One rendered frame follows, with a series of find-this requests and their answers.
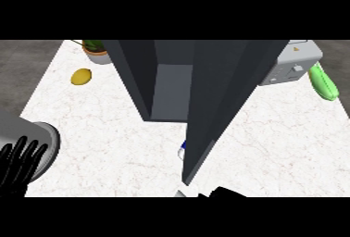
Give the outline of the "grey toaster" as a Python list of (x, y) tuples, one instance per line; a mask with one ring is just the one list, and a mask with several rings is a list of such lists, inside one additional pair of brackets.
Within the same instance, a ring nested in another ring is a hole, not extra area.
[(259, 85), (296, 81), (321, 59), (321, 49), (313, 40), (290, 40)]

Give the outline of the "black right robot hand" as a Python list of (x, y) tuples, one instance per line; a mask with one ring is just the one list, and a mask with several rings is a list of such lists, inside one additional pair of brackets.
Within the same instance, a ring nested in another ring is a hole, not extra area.
[(199, 194), (199, 197), (203, 198), (233, 198), (233, 197), (243, 197), (243, 195), (240, 193), (237, 193), (236, 191), (218, 186), (209, 193), (209, 195), (205, 194)]

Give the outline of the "dark grey cabinet door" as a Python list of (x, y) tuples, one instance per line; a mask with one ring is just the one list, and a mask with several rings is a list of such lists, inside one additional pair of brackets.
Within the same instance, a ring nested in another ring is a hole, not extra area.
[(190, 183), (220, 135), (264, 79), (286, 40), (197, 40), (181, 181)]

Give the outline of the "dark grey cabinet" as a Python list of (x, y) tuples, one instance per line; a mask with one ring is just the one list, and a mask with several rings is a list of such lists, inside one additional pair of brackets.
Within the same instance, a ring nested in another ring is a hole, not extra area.
[(193, 40), (103, 40), (143, 121), (187, 121)]

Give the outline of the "yellow lemon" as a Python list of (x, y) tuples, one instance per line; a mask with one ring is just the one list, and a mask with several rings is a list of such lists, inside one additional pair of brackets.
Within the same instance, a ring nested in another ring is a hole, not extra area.
[(90, 69), (78, 69), (70, 76), (70, 83), (73, 85), (84, 85), (91, 80), (91, 70)]

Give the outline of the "clear water bottle blue label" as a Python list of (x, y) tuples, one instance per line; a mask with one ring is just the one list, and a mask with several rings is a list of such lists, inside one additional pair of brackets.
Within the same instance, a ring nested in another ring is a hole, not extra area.
[(177, 157), (183, 160), (184, 158), (184, 151), (186, 151), (186, 140), (184, 142), (181, 143), (180, 147), (178, 147), (178, 150), (177, 150)]

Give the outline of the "green cucumber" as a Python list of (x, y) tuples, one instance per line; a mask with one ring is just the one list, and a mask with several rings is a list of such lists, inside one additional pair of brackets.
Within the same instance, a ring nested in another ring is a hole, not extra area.
[(327, 74), (321, 69), (321, 64), (316, 63), (308, 72), (311, 87), (323, 100), (333, 101), (339, 96), (339, 90)]

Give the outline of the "potted green plant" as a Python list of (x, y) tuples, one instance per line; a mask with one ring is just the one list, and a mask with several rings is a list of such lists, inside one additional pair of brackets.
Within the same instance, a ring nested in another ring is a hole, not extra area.
[(110, 63), (110, 58), (100, 40), (82, 40), (82, 50), (93, 63), (98, 65)]

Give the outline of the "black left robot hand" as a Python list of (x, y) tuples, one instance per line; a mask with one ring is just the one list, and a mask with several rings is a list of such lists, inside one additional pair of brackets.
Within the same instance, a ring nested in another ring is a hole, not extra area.
[(0, 149), (0, 198), (25, 196), (45, 150), (47, 144), (38, 145), (36, 140), (28, 143), (26, 136)]

